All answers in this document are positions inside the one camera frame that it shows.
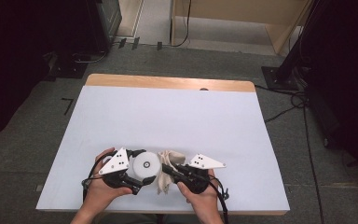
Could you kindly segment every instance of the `hand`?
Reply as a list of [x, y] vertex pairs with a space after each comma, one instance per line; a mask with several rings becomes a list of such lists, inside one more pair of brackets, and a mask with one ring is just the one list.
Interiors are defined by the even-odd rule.
[[[103, 153], [98, 155], [95, 160], [97, 161], [104, 154], [113, 152], [114, 150], [115, 149], [113, 147], [105, 150]], [[91, 223], [94, 217], [101, 213], [115, 198], [126, 194], [132, 194], [132, 190], [129, 188], [123, 187], [119, 189], [112, 189], [107, 186], [100, 178], [102, 176], [98, 174], [98, 171], [102, 168], [103, 161], [100, 161], [93, 171], [93, 177], [99, 179], [93, 179], [91, 181], [87, 197], [71, 223]]]
[[[208, 175], [214, 176], [213, 170], [209, 170]], [[217, 187], [216, 180], [212, 180], [212, 183]], [[194, 212], [202, 224], [223, 223], [217, 210], [217, 192], [211, 186], [208, 186], [201, 194], [194, 194], [182, 182], [177, 183], [177, 186], [186, 197], [186, 201], [193, 206]]]

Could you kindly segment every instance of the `gray carpet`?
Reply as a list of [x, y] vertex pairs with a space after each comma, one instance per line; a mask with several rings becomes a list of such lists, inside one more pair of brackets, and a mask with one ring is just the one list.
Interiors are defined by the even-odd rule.
[[[73, 217], [74, 213], [36, 211], [40, 192], [34, 188], [46, 181], [75, 106], [64, 115], [69, 102], [62, 98], [76, 101], [89, 74], [235, 79], [265, 86], [260, 67], [282, 61], [239, 52], [113, 46], [105, 58], [89, 64], [83, 79], [40, 82], [0, 132], [0, 223], [69, 223]], [[257, 96], [265, 119], [291, 107], [286, 95], [257, 90]], [[315, 117], [309, 109], [306, 114], [324, 223], [358, 223], [358, 166], [346, 166], [353, 161], [347, 152], [324, 148]], [[302, 110], [280, 116], [267, 128], [291, 211], [282, 217], [232, 216], [231, 223], [322, 223]]]

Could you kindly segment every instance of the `white tabletop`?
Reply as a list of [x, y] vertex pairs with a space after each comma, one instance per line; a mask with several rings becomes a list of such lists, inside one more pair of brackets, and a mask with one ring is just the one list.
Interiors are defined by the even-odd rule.
[[[255, 92], [83, 87], [36, 209], [77, 210], [81, 181], [110, 147], [170, 149], [185, 154], [186, 161], [203, 154], [227, 165], [215, 174], [228, 188], [230, 214], [289, 210]], [[132, 169], [128, 174], [134, 177]], [[106, 210], [192, 212], [175, 185], [157, 195], [156, 183], [115, 199]]]

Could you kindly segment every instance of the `wrist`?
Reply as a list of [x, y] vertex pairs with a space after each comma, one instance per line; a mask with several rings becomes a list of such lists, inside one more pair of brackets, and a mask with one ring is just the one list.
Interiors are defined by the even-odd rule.
[[92, 213], [90, 210], [81, 207], [77, 211], [71, 224], [90, 224], [96, 215], [97, 214]]
[[199, 216], [201, 224], [222, 224], [222, 218], [220, 214], [216, 211], [215, 213], [208, 213]]

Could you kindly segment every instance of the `white plastic part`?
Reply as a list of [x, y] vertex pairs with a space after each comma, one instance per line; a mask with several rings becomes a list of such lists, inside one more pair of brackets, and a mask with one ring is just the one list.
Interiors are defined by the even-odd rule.
[[216, 161], [202, 154], [197, 154], [189, 163], [189, 166], [199, 168], [201, 170], [226, 168], [226, 165], [220, 161]]
[[159, 174], [161, 162], [157, 154], [153, 152], [143, 152], [135, 157], [132, 169], [137, 177], [145, 179]]
[[126, 148], [122, 147], [115, 156], [108, 161], [99, 171], [100, 175], [110, 174], [116, 171], [121, 171], [129, 168], [129, 158], [127, 156]]

